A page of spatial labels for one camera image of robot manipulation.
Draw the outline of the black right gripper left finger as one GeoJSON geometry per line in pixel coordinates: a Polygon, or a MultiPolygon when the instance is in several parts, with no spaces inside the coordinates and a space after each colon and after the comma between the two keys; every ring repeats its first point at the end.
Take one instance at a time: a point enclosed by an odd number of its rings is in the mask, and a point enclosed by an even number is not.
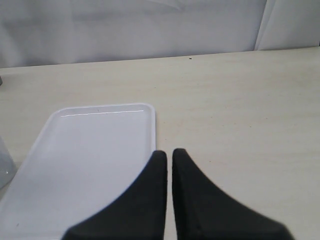
{"type": "Polygon", "coordinates": [[[115,201],[70,227],[64,240],[162,240],[167,212],[167,155],[152,153],[135,181],[115,201]]]}

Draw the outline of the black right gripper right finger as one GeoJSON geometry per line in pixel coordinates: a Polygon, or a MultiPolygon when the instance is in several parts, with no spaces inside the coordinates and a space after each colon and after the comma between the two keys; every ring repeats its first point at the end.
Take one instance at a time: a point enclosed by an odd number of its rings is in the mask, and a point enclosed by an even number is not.
{"type": "Polygon", "coordinates": [[[292,240],[287,227],[217,187],[188,152],[172,154],[172,201],[179,240],[292,240]]]}

